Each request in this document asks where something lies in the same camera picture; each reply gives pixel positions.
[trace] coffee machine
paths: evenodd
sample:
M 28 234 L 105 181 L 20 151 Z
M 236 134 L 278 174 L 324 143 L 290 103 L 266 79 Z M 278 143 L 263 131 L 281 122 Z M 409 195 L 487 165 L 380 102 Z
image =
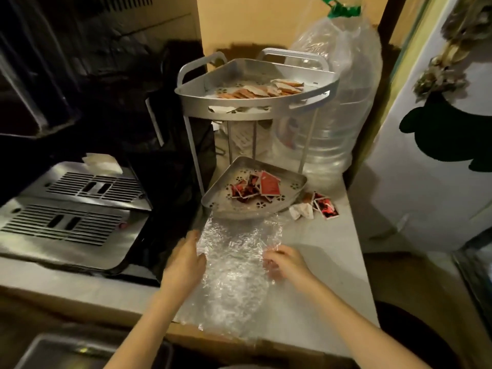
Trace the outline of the coffee machine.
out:
M 0 0 L 0 256 L 160 280 L 200 212 L 174 93 L 179 69 L 203 56 L 184 10 L 194 2 Z M 190 121 L 208 184 L 212 125 Z M 87 153 L 111 155 L 120 173 L 94 172 Z

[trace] metal container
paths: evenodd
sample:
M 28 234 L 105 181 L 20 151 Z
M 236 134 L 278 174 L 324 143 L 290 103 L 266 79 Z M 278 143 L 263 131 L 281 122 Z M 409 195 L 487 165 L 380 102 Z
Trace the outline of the metal container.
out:
M 252 202 L 241 203 L 231 198 L 230 184 L 248 179 L 252 172 L 267 171 L 280 179 L 280 197 L 272 202 L 255 198 Z M 212 209 L 216 217 L 233 220 L 267 217 L 288 208 L 295 202 L 308 179 L 306 176 L 263 163 L 247 156 L 238 156 L 215 184 L 205 193 L 202 205 Z
M 183 114 L 187 117 L 210 120 L 264 120 L 314 110 L 334 97 L 339 82 L 338 77 L 329 71 L 328 63 L 320 55 L 271 48 L 263 50 L 259 59 L 265 55 L 314 59 L 321 64 L 323 71 L 245 58 L 227 62 L 222 53 L 215 53 L 202 58 L 201 61 L 193 61 L 181 69 L 187 73 L 190 71 L 190 66 L 203 65 L 217 58 L 227 62 L 176 88 L 175 92 L 181 98 Z M 267 85 L 274 79 L 289 79 L 304 83 L 304 91 L 281 97 L 217 98 L 218 93 L 232 93 L 245 85 Z M 214 112 L 210 106 L 236 107 L 237 110 L 221 114 Z

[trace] metal drip tray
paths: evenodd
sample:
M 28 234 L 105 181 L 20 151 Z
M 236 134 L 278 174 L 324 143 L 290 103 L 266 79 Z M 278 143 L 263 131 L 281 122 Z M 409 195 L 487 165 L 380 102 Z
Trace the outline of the metal drip tray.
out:
M 19 196 L 0 208 L 0 255 L 109 270 L 124 260 L 148 216 Z
M 122 169 L 119 176 L 102 176 L 92 174 L 84 163 L 61 162 L 28 186 L 21 196 L 150 211 L 131 170 Z

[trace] beige wall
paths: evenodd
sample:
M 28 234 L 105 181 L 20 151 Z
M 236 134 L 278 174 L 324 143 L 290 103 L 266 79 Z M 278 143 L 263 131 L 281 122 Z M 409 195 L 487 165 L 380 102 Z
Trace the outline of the beige wall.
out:
M 364 0 L 372 24 L 379 23 L 387 1 Z M 229 59 L 252 57 L 265 47 L 287 48 L 330 10 L 321 0 L 197 0 L 197 4 L 205 55 L 220 49 Z

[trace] person's right hand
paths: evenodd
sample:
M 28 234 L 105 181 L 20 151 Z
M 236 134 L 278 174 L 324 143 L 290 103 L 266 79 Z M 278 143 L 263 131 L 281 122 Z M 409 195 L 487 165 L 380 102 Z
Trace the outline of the person's right hand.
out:
M 302 290 L 306 282 L 316 279 L 306 265 L 303 256 L 295 248 L 284 244 L 276 249 L 268 249 L 263 253 L 265 268 L 273 279 L 288 279 L 298 289 Z

